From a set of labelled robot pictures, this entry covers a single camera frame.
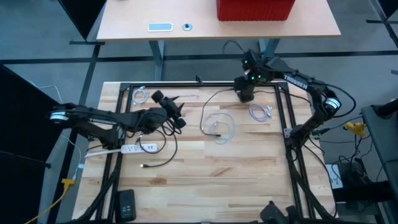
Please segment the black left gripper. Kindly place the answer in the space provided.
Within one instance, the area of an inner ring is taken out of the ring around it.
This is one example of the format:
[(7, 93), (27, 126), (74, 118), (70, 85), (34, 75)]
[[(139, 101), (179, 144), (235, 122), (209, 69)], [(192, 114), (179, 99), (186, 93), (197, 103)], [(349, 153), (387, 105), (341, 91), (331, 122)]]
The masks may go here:
[(182, 103), (180, 106), (175, 104), (175, 100), (178, 98), (178, 96), (167, 97), (164, 96), (160, 90), (157, 90), (152, 94), (151, 98), (155, 103), (158, 103), (161, 107), (163, 107), (163, 109), (166, 110), (167, 116), (173, 119), (178, 129), (181, 129), (186, 125), (185, 120), (182, 119), (182, 108), (185, 103)]

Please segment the black charging tower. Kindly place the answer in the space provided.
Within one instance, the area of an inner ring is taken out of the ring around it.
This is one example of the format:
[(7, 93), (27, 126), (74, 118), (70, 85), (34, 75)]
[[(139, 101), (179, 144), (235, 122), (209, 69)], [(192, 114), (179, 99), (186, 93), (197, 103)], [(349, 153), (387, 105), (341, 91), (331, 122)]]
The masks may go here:
[(250, 102), (254, 99), (254, 87), (253, 86), (246, 86), (242, 90), (238, 90), (237, 96), (242, 103)]

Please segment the white power strip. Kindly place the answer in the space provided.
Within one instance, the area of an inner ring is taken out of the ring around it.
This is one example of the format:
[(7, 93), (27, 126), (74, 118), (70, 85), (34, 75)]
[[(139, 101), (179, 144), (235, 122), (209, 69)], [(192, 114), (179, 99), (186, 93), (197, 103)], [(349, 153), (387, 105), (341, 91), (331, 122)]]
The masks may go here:
[(156, 143), (129, 144), (129, 145), (123, 145), (120, 149), (88, 153), (85, 156), (85, 159), (87, 159), (89, 157), (102, 156), (102, 155), (113, 154), (113, 153), (117, 153), (117, 152), (121, 152), (122, 154), (139, 154), (139, 153), (150, 154), (150, 153), (156, 153), (158, 151), (159, 151), (159, 149), (158, 149), (158, 145)]

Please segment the beige desk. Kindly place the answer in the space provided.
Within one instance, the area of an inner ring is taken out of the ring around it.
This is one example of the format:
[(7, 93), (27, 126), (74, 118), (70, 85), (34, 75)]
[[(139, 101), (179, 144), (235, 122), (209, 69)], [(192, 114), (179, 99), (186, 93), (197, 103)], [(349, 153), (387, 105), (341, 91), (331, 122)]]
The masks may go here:
[[(148, 32), (149, 23), (171, 22), (172, 32)], [(189, 23), (192, 30), (184, 31)], [(271, 55), (280, 39), (338, 37), (341, 32), (327, 0), (295, 0), (285, 21), (219, 21), (216, 0), (107, 0), (96, 36), (101, 42), (148, 41), (155, 79), (162, 79), (165, 41), (258, 39)]]

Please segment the red storage bin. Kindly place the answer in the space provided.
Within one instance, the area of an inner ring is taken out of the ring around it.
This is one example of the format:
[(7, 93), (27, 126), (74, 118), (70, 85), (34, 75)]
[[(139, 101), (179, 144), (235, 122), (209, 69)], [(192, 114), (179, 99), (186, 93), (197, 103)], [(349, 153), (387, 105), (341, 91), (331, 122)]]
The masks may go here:
[(219, 21), (285, 21), (295, 0), (216, 0)]

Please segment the yellow connector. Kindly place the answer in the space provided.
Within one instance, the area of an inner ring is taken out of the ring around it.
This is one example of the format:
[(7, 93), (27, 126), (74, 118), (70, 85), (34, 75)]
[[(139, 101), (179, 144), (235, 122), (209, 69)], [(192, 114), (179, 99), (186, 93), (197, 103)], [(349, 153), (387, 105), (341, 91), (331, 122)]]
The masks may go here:
[(358, 122), (358, 123), (348, 122), (343, 126), (343, 129), (351, 131), (355, 135), (363, 138), (364, 135), (366, 134), (365, 127), (366, 125), (363, 122)]

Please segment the black partition panel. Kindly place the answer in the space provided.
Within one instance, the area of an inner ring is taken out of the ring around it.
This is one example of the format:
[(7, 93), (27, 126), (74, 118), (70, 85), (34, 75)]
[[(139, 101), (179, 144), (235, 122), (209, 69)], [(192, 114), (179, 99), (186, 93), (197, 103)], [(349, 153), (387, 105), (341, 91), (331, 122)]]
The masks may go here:
[(0, 224), (35, 224), (65, 197), (69, 186), (58, 182), (59, 197), (40, 207), (48, 159), (62, 133), (50, 121), (58, 102), (10, 68), (0, 65)]
[(390, 17), (398, 10), (398, 0), (369, 0), (379, 20), (366, 20), (368, 24), (394, 24), (398, 25), (397, 20), (390, 20)]
[(107, 0), (57, 0), (84, 41)]

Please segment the white paper card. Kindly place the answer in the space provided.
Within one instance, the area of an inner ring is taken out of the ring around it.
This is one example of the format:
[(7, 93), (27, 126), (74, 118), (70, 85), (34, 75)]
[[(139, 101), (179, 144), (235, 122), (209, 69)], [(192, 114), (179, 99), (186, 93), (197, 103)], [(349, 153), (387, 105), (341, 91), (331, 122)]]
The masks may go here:
[(343, 181), (341, 179), (341, 173), (336, 164), (327, 164), (326, 169), (330, 178), (330, 184), (332, 189), (343, 188)]

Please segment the black cylinder bar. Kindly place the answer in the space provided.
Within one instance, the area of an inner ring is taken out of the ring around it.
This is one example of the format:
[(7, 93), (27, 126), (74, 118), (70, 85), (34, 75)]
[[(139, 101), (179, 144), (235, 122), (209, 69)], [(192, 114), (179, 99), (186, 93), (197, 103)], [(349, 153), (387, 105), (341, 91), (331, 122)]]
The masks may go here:
[(398, 98), (382, 106), (375, 107), (376, 114), (383, 119), (389, 119), (393, 113), (398, 111)]

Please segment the grey side table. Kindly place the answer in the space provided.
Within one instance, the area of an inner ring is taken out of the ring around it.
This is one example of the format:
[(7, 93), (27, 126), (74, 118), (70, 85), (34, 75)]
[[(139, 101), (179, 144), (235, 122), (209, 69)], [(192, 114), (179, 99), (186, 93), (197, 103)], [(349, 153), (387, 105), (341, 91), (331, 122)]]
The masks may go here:
[(390, 223), (398, 224), (398, 111), (383, 119), (375, 112), (377, 106), (382, 105), (364, 107), (361, 113), (392, 190)]

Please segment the black aluminium table frame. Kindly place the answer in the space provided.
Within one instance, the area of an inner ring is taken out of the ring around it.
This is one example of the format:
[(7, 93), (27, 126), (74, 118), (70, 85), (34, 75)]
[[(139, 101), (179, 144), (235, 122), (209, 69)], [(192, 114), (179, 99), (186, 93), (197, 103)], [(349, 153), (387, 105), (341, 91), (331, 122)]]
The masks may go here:
[(282, 131), (311, 117), (306, 91), (294, 85), (257, 88), (255, 103), (272, 106), (271, 117), (260, 123), (229, 82), (146, 87), (179, 96), (186, 125), (176, 136), (143, 137), (160, 153), (123, 157), (119, 189), (133, 189), (137, 223), (251, 222), (269, 201), (281, 210), (296, 203)]

